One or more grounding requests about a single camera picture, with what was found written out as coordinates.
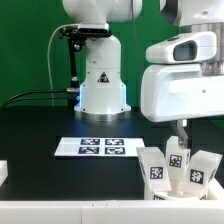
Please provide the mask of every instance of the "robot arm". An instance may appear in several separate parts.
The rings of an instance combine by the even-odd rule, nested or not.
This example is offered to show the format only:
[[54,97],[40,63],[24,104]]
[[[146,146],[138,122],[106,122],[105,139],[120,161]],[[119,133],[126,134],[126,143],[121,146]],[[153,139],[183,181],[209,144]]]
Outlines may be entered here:
[[[134,18],[142,8],[141,0],[133,0]],[[67,14],[77,23],[104,24],[132,19],[132,0],[63,0]]]
[[[160,14],[181,33],[151,46],[156,63],[142,79],[141,110],[149,120],[183,121],[224,114],[222,0],[160,0]],[[182,139],[182,122],[175,123]]]

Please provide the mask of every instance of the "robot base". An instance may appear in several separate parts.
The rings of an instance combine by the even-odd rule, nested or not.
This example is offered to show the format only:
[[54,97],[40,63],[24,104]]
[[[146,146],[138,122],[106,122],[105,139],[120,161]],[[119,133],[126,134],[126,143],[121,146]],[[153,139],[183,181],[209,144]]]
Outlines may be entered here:
[[131,108],[128,107],[126,111],[115,114],[91,114],[84,111],[74,110],[74,116],[84,118],[92,121],[116,121],[127,118],[131,115]]

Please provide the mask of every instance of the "white cube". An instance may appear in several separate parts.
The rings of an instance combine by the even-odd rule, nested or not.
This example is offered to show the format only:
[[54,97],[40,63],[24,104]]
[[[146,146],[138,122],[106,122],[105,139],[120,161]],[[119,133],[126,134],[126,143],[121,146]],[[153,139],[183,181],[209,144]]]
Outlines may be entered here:
[[190,161],[190,149],[182,149],[178,137],[171,136],[166,146],[166,162],[173,191],[178,191]]
[[170,191],[166,160],[157,147],[137,148],[142,175],[150,191]]
[[214,179],[222,155],[198,151],[192,156],[185,174],[181,191],[202,194],[208,188],[208,184]]

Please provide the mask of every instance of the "black table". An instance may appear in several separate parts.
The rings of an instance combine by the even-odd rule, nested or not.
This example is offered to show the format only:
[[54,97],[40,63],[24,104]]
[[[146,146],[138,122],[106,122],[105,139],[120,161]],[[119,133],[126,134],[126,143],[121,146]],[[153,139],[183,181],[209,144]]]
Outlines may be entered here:
[[[193,119],[187,131],[192,152],[223,154],[224,131],[209,119]],[[138,108],[129,118],[94,122],[75,118],[66,107],[10,107],[0,112],[0,160],[8,178],[0,200],[136,200],[144,183],[137,158],[55,158],[61,137],[142,138],[145,146],[165,150],[175,135],[169,122],[152,123]],[[222,161],[216,179],[224,184]]]

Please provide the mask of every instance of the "gray cable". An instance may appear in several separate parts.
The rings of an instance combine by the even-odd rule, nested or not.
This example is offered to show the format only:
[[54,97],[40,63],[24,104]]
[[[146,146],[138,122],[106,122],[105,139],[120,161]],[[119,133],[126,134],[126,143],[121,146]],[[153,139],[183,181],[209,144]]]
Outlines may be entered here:
[[140,51],[139,51],[139,44],[138,44],[138,37],[137,37],[137,28],[136,28],[136,23],[135,23],[135,18],[134,18],[134,0],[131,0],[131,8],[132,8],[132,22],[133,22],[133,27],[134,27],[134,38],[135,38],[135,47],[136,47],[136,54],[137,54],[137,66],[138,66],[138,76],[137,76],[137,81],[138,81],[138,89],[137,89],[137,94],[138,94],[138,101],[140,102],[140,89],[141,89],[141,63],[140,63]]

